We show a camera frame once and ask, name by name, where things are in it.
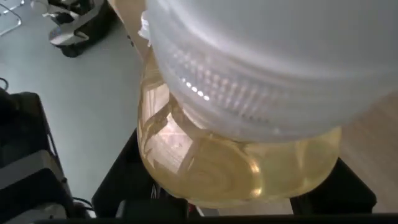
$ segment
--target black base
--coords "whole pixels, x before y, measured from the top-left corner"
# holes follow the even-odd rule
[[[115,217],[124,200],[150,200],[156,197],[152,190],[154,186],[158,189],[141,161],[137,132],[134,131],[93,196],[97,217]]]
[[[290,199],[295,215],[372,213],[376,202],[372,190],[341,159],[321,185]]]
[[[77,44],[56,47],[62,51],[64,56],[75,58],[81,55],[88,47],[106,37],[115,21],[115,18],[117,18],[116,13],[113,11],[109,3],[105,2],[94,19],[75,31],[86,34],[89,37],[88,40]]]
[[[1,189],[0,201],[0,223],[46,203],[62,205],[68,217],[80,218],[75,213],[72,198],[49,169],[42,169]]]

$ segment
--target white container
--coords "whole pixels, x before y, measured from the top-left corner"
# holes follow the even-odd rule
[[[324,133],[398,83],[398,1],[147,0],[162,76],[203,129],[243,141]]]

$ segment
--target yellow liquid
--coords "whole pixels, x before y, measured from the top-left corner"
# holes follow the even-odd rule
[[[143,163],[170,194],[208,208],[304,194],[338,158],[341,129],[285,143],[241,142],[196,126],[170,94],[151,54],[141,80]]]

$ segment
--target wooden surface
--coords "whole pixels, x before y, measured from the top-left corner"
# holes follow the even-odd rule
[[[142,58],[147,40],[138,36],[144,0],[109,0],[116,6]],[[398,212],[398,93],[376,103],[369,111],[343,127],[341,158],[374,191],[374,212]],[[220,215],[292,213],[288,200],[253,202],[219,210]]]
[[[138,31],[141,28],[141,14],[145,11],[145,0],[108,1],[121,18],[138,54],[143,59],[148,52],[148,40],[140,37]]]

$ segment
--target chair wheel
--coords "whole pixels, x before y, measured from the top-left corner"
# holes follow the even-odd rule
[[[80,55],[80,52],[74,46],[61,48],[62,54],[66,57],[75,58]]]

